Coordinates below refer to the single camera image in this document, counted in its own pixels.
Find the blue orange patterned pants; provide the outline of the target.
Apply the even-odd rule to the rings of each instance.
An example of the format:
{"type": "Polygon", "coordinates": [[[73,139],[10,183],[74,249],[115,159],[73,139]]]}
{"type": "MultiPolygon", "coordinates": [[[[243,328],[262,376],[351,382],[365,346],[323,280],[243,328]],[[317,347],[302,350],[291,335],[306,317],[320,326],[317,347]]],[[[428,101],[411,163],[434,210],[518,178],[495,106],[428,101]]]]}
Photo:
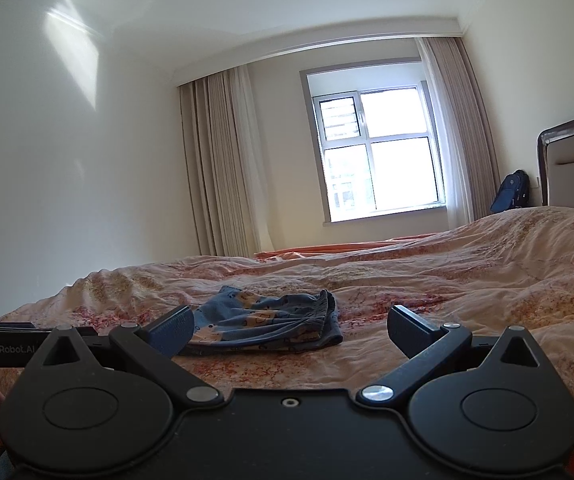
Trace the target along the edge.
{"type": "Polygon", "coordinates": [[[193,310],[194,335],[184,351],[217,353],[299,353],[343,341],[336,298],[331,292],[264,297],[224,286],[193,310]]]}

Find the pink floral quilt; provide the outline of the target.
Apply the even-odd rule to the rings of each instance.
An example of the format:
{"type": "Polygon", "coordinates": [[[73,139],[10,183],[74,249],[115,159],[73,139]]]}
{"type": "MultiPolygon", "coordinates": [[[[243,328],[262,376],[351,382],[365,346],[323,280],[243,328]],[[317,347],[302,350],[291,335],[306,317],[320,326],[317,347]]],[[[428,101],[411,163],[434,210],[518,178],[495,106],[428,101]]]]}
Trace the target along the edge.
{"type": "Polygon", "coordinates": [[[477,335],[528,328],[574,396],[574,208],[513,209],[418,242],[358,252],[270,261],[187,257],[101,270],[7,320],[107,333],[122,321],[146,323],[180,304],[199,306],[224,286],[266,297],[327,290],[336,298],[343,341],[296,354],[176,358],[222,391],[367,384],[404,360],[386,328],[388,310],[401,304],[477,335]]]}

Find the orange bed sheet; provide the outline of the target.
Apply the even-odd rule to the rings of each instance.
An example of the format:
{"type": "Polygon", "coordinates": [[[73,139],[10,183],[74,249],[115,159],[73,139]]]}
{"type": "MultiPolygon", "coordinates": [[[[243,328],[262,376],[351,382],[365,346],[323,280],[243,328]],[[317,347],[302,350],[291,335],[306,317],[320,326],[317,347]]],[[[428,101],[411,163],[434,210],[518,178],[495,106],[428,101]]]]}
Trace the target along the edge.
{"type": "Polygon", "coordinates": [[[273,252],[257,252],[255,258],[259,261],[293,260],[318,255],[335,255],[342,252],[358,252],[359,250],[382,248],[407,242],[418,242],[431,237],[432,233],[387,238],[387,240],[374,240],[374,242],[349,242],[340,244],[324,244],[304,247],[290,247],[273,250],[273,252]]]}

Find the blue backpack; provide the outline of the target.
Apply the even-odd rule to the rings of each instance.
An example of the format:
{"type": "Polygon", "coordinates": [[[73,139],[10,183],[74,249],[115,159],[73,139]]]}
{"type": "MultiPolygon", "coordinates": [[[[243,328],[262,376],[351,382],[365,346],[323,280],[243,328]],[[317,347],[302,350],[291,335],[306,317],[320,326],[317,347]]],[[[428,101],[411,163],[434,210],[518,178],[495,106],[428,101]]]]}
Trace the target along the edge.
{"type": "Polygon", "coordinates": [[[501,183],[490,211],[498,214],[505,210],[525,208],[530,202],[530,181],[526,171],[518,169],[508,174],[501,183]]]}

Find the beige right curtain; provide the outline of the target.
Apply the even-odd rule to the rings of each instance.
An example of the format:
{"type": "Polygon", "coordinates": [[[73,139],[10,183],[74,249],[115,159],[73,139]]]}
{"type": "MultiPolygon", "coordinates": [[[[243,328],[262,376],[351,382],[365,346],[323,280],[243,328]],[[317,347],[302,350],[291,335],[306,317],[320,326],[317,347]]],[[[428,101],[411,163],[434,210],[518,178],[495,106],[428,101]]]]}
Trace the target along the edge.
{"type": "Polygon", "coordinates": [[[500,172],[490,122],[464,41],[416,40],[436,120],[444,167],[448,226],[465,226],[490,214],[500,172]]]}

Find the beige curtain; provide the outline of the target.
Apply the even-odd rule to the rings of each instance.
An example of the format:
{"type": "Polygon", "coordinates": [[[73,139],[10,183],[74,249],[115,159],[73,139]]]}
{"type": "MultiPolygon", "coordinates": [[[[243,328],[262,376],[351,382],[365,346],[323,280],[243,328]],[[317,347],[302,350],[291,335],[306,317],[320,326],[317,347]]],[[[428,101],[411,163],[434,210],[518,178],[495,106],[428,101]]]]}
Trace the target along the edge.
{"type": "Polygon", "coordinates": [[[448,226],[465,226],[490,214],[500,172],[490,122],[464,41],[416,40],[436,120],[444,167],[448,226]]]}
{"type": "Polygon", "coordinates": [[[185,164],[202,255],[274,249],[255,99],[247,66],[179,88],[185,164]]]}

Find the beige left curtain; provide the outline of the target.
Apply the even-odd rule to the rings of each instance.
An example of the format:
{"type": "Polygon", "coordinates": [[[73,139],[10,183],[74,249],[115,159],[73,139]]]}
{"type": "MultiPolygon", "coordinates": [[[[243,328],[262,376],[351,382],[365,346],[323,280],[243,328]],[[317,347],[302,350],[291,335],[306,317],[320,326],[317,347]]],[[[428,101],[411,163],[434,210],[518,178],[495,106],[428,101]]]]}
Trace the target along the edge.
{"type": "Polygon", "coordinates": [[[274,249],[255,99],[247,66],[179,88],[185,164],[202,255],[274,249]]]}

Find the window with white frame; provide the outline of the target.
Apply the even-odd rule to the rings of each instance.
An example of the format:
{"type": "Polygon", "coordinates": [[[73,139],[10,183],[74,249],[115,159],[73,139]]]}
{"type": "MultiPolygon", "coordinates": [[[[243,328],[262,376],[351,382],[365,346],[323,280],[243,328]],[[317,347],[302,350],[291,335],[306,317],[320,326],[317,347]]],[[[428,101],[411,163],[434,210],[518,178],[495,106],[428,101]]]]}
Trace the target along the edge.
{"type": "Polygon", "coordinates": [[[307,70],[328,221],[446,206],[432,98],[419,58],[307,70]]]}

